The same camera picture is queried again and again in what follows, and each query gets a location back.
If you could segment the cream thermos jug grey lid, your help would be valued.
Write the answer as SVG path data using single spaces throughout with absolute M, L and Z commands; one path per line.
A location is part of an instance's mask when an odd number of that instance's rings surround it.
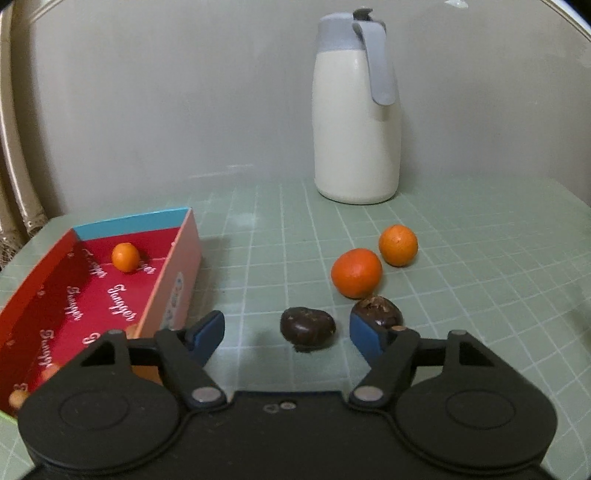
M 370 205 L 396 194 L 402 106 L 386 23 L 369 7 L 318 21 L 311 85 L 315 186 L 332 201 Z

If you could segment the orange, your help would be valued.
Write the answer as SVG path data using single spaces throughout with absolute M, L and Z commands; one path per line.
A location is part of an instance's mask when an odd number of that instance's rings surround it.
M 409 227 L 394 224 L 382 232 L 379 250 L 383 259 L 391 266 L 406 267 L 413 263 L 418 254 L 418 238 Z
M 136 324 L 128 325 L 127 328 L 125 329 L 125 335 L 126 335 L 127 339 L 138 338 L 139 334 L 137 333 L 137 325 Z M 153 383 L 156 383 L 158 385 L 162 384 L 157 366 L 133 365 L 132 371 L 138 377 L 152 381 Z
M 111 251 L 111 262 L 120 272 L 135 271 L 139 267 L 140 261 L 138 249 L 129 242 L 119 243 Z

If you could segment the colourful cardboard box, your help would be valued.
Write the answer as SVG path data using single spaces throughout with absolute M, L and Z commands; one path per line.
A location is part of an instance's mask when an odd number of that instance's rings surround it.
M 111 251 L 129 242 L 139 267 L 118 271 Z M 1 415 L 8 397 L 32 392 L 42 370 L 61 367 L 110 330 L 136 324 L 139 337 L 184 327 L 201 262 L 189 208 L 101 220 L 69 229 L 37 262 L 1 309 Z

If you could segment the dark chestnut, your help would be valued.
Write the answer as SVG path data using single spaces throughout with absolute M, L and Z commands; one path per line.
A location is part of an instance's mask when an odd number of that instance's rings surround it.
M 337 324 L 328 312 L 308 307 L 290 307 L 280 316 L 280 333 L 295 352 L 325 348 L 334 339 Z
M 352 313 L 369 325 L 384 329 L 404 325 L 404 316 L 399 307 L 380 295 L 373 295 L 356 302 Z

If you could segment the carrot piece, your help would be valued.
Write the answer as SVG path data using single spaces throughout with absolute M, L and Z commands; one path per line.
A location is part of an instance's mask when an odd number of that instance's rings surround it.
M 49 379 L 51 379 L 59 370 L 61 369 L 61 366 L 59 364 L 56 363 L 52 363 L 48 366 L 46 366 L 40 375 L 41 378 L 41 382 L 45 383 L 47 382 Z

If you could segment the large orange tangerine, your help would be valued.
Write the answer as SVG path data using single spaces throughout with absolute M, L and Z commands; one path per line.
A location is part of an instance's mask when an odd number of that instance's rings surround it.
M 335 289 L 349 299 L 372 295 L 381 283 L 383 266 L 372 250 L 356 248 L 346 251 L 332 264 L 331 278 Z

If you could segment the beige curtain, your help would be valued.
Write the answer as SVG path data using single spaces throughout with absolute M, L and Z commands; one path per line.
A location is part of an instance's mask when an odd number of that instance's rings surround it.
M 1 2 L 1 268 L 48 222 L 29 175 L 16 119 L 11 42 L 14 4 Z

